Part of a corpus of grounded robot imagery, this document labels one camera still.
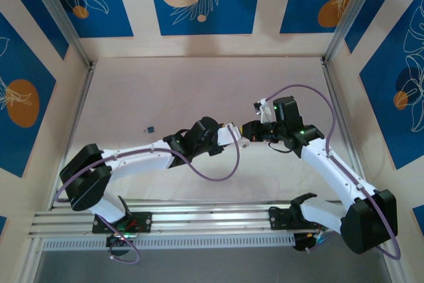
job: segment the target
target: purple cable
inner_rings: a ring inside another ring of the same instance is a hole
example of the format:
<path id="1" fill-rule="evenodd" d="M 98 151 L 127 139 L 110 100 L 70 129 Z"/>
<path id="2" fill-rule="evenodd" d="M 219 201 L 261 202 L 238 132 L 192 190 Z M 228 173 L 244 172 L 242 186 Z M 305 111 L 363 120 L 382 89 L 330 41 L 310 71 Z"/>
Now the purple cable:
<path id="1" fill-rule="evenodd" d="M 58 192 L 56 192 L 56 196 L 54 198 L 54 200 L 56 202 L 68 202 L 67 200 L 64 201 L 63 199 L 60 199 L 59 196 L 60 194 L 78 177 L 80 177 L 82 174 L 84 174 L 85 172 L 87 172 L 88 170 L 99 166 L 100 164 L 104 163 L 104 162 L 108 162 L 110 160 L 114 160 L 115 158 L 122 158 L 122 157 L 127 157 L 127 156 L 132 156 L 132 155 L 136 155 L 136 154 L 143 154 L 145 152 L 170 152 L 171 154 L 174 154 L 178 157 L 180 157 L 186 164 L 187 166 L 189 166 L 191 168 L 191 170 L 193 170 L 197 175 L 199 175 L 200 177 L 202 177 L 203 179 L 206 179 L 210 182 L 223 182 L 225 180 L 228 180 L 229 178 L 231 178 L 234 173 L 236 172 L 237 168 L 239 167 L 240 164 L 240 150 L 239 150 L 239 144 L 237 142 L 237 138 L 235 137 L 233 131 L 231 130 L 231 128 L 229 126 L 227 126 L 231 137 L 234 140 L 234 145 L 236 147 L 236 153 L 237 153 L 237 159 L 236 159 L 236 164 L 233 168 L 233 170 L 230 172 L 230 174 L 228 176 L 225 176 L 223 178 L 210 178 L 208 176 L 205 176 L 204 174 L 202 174 L 199 170 L 197 170 L 195 167 L 193 167 L 193 165 L 189 162 L 189 160 L 184 157 L 183 155 L 181 155 L 179 152 L 176 152 L 172 149 L 168 149 L 168 148 L 154 148 L 153 150 L 150 148 L 144 148 L 144 149 L 138 149 L 138 150 L 132 150 L 130 152 L 122 152 L 120 154 L 118 154 L 116 157 L 115 156 L 109 156 L 106 158 L 102 158 L 100 160 L 98 160 L 97 162 L 94 162 L 86 167 L 84 167 L 83 169 L 81 169 L 79 172 L 77 172 L 75 175 L 73 175 L 71 178 L 69 178 L 62 187 L 59 188 Z"/>
<path id="2" fill-rule="evenodd" d="M 329 101 L 329 99 L 327 99 L 327 97 L 324 94 L 322 94 L 320 91 L 318 91 L 317 89 L 315 89 L 314 87 L 311 87 L 309 85 L 305 85 L 305 84 L 292 84 L 292 85 L 288 85 L 286 87 L 283 87 L 282 89 L 279 89 L 276 93 L 274 93 L 270 97 L 268 97 L 266 99 L 266 101 L 269 101 L 273 97 L 277 96 L 278 94 L 280 94 L 284 90 L 289 89 L 291 87 L 304 87 L 306 89 L 310 89 L 310 90 L 314 91 L 315 93 L 317 93 L 319 96 L 321 96 L 324 99 L 324 101 L 327 103 L 327 105 L 329 106 L 329 108 L 331 110 L 331 115 L 333 117 L 333 122 L 331 123 L 331 128 L 330 128 L 330 131 L 329 131 L 327 140 L 325 141 L 325 151 L 326 151 L 327 155 L 329 155 L 330 159 L 335 163 L 335 165 L 337 167 L 339 167 L 346 174 L 346 176 L 348 176 L 348 178 L 355 184 L 355 186 L 359 185 L 360 184 L 359 181 L 356 180 L 356 178 L 334 156 L 331 156 L 330 155 L 330 139 L 331 139 L 331 136 L 333 135 L 333 132 L 334 132 L 335 127 L 336 127 L 336 113 L 335 113 L 335 110 L 334 110 L 333 105 L 331 104 L 331 102 Z M 383 221 L 384 227 L 386 228 L 387 232 L 389 233 L 390 239 L 393 241 L 393 244 L 395 246 L 396 255 L 392 255 L 391 253 L 383 250 L 380 247 L 377 247 L 377 249 L 380 250 L 380 251 L 382 251 L 383 254 L 385 254 L 389 258 L 392 258 L 394 260 L 400 260 L 401 252 L 400 252 L 400 247 L 399 247 L 398 240 L 396 240 L 396 236 L 395 236 L 392 228 L 390 227 L 390 225 L 389 225 L 386 217 L 384 216 L 383 211 L 380 209 L 380 207 L 378 207 L 378 205 L 377 205 L 376 201 L 374 200 L 374 198 L 365 190 L 364 187 L 361 187 L 359 189 L 368 198 L 368 200 L 373 205 L 374 209 L 377 211 L 377 214 L 379 215 L 380 219 Z"/>
<path id="3" fill-rule="evenodd" d="M 140 261 L 140 251 L 137 249 L 137 247 L 130 240 L 128 240 L 121 232 L 119 232 L 114 226 L 112 226 L 112 224 L 110 224 L 109 222 L 107 222 L 105 218 L 103 218 L 101 215 L 97 215 L 97 216 L 100 218 L 100 220 L 102 220 L 102 222 L 104 224 L 106 224 L 106 226 L 110 230 L 112 230 L 114 233 L 117 233 L 122 238 L 122 240 L 125 241 L 125 243 L 127 245 L 129 245 L 130 247 L 132 247 L 135 250 L 135 253 L 137 254 L 137 257 L 136 257 L 136 259 L 134 261 L 126 261 L 126 260 L 123 260 L 121 258 L 117 258 L 112 253 L 112 245 L 111 245 L 109 247 L 109 254 L 111 255 L 111 259 L 114 260 L 114 261 L 117 261 L 119 263 L 124 263 L 124 264 L 137 264 Z"/>
<path id="4" fill-rule="evenodd" d="M 219 178 L 219 179 L 214 179 L 214 178 L 210 178 L 207 177 L 206 175 L 203 175 L 199 170 L 197 170 L 196 168 L 193 167 L 193 165 L 189 162 L 189 160 L 184 157 L 183 155 L 181 155 L 179 152 L 176 152 L 172 149 L 167 149 L 167 148 L 154 148 L 153 150 L 150 148 L 144 148 L 144 149 L 138 149 L 138 150 L 132 150 L 130 152 L 122 152 L 120 154 L 118 154 L 117 156 L 109 156 L 106 158 L 102 158 L 86 167 L 84 167 L 83 169 L 81 169 L 79 172 L 77 172 L 75 175 L 73 175 L 71 178 L 69 178 L 62 187 L 59 188 L 58 192 L 56 192 L 56 196 L 54 197 L 54 200 L 56 202 L 69 202 L 69 200 L 67 199 L 60 199 L 59 196 L 60 194 L 78 177 L 80 177 L 82 174 L 84 174 L 85 172 L 87 172 L 88 170 L 95 168 L 96 166 L 104 163 L 104 162 L 108 162 L 110 160 L 115 160 L 121 157 L 127 157 L 127 156 L 132 156 L 132 155 L 136 155 L 136 154 L 143 154 L 145 152 L 170 152 L 171 154 L 174 154 L 178 157 L 180 157 L 197 175 L 199 175 L 200 177 L 202 177 L 203 179 L 206 179 L 210 182 L 223 182 L 225 180 L 228 180 L 231 176 L 234 175 L 234 173 L 236 172 L 237 168 L 239 167 L 240 164 L 240 150 L 239 150 L 239 144 L 237 142 L 237 138 L 235 137 L 233 131 L 231 130 L 231 128 L 229 126 L 227 126 L 231 137 L 234 140 L 234 145 L 236 148 L 236 153 L 237 153 L 237 159 L 236 159 L 236 164 L 233 168 L 233 170 L 230 172 L 230 174 L 228 176 L 225 176 L 224 178 Z M 133 245 L 133 243 L 131 241 L 129 241 L 127 238 L 125 238 L 125 236 L 119 232 L 118 230 L 116 230 L 116 228 L 114 228 L 114 226 L 112 226 L 112 224 L 110 224 L 109 222 L 107 222 L 102 216 L 99 215 L 99 218 L 102 220 L 102 222 L 104 222 L 104 224 L 106 224 L 106 226 L 108 226 L 108 228 L 110 228 L 110 230 L 112 230 L 114 233 L 117 233 L 119 236 L 121 236 L 121 238 L 123 238 L 123 240 L 130 246 L 132 247 L 136 253 L 137 253 L 137 258 L 135 261 L 125 261 L 125 260 L 121 260 L 119 258 L 115 258 L 112 254 L 112 247 L 109 248 L 109 253 L 111 255 L 111 258 L 113 260 L 116 260 L 120 263 L 125 263 L 125 264 L 136 264 L 139 260 L 140 260 L 140 252 L 138 251 L 138 249 Z"/>

